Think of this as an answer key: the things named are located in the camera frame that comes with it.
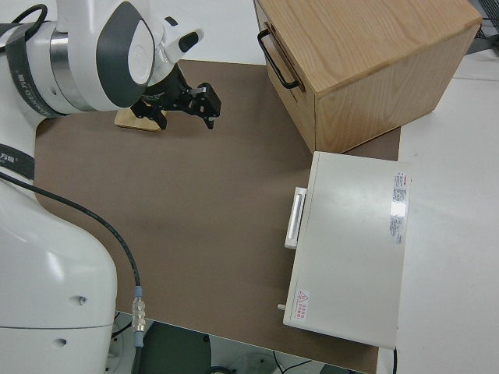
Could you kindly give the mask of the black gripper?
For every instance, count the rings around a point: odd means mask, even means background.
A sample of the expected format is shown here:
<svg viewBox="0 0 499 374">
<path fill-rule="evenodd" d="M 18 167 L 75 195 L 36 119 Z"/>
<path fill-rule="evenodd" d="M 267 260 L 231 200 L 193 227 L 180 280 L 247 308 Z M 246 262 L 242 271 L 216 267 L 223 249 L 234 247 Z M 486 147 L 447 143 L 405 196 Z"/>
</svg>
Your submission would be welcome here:
<svg viewBox="0 0 499 374">
<path fill-rule="evenodd" d="M 166 130 L 167 119 L 163 111 L 184 111 L 203 119 L 208 129 L 221 113 L 221 100 L 209 83 L 192 88 L 180 68 L 174 68 L 164 79 L 148 86 L 141 98 L 131 107 L 139 118 L 153 118 L 161 130 Z"/>
</svg>

